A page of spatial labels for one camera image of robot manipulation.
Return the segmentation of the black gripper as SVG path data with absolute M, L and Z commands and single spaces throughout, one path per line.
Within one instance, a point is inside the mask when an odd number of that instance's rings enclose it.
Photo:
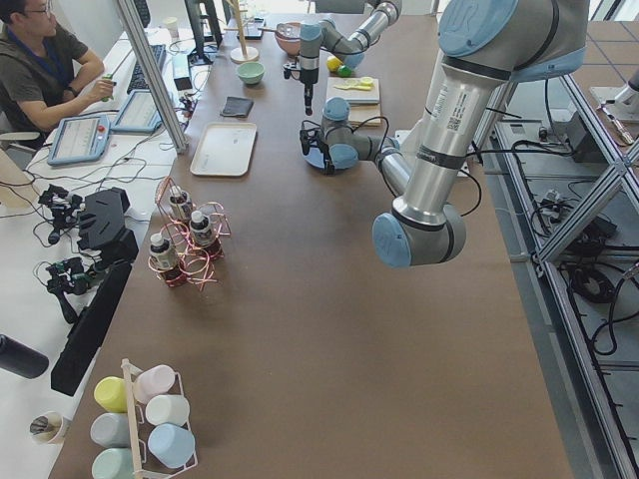
M 332 163 L 332 159 L 329 152 L 329 145 L 326 142 L 324 137 L 324 133 L 322 130 L 318 130 L 316 132 L 316 148 L 319 151 L 319 156 L 321 157 L 321 163 L 323 164 L 323 173 L 325 175 L 333 175 L 334 174 L 334 164 Z
M 304 85 L 304 105 L 305 114 L 311 116 L 313 114 L 314 87 L 319 80 L 318 69 L 301 69 L 300 81 Z

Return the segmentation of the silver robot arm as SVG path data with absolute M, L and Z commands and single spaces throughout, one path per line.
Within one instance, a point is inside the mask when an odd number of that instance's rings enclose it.
M 372 225 L 377 256 L 392 267 L 456 257 L 466 230 L 448 196 L 491 95 L 500 86 L 563 76 L 585 56 L 585 1 L 453 1 L 438 24 L 439 52 L 425 112 L 406 145 L 359 134 L 347 101 L 328 99 L 306 148 L 326 166 L 375 163 L 394 199 Z
M 369 17 L 349 36 L 341 33 L 334 20 L 304 21 L 300 26 L 300 81 L 304 85 L 305 114 L 313 114 L 314 87 L 319 81 L 320 50 L 324 49 L 355 69 L 363 60 L 364 52 L 373 45 L 381 33 L 395 24 L 402 12 L 400 0 L 368 1 L 372 6 Z

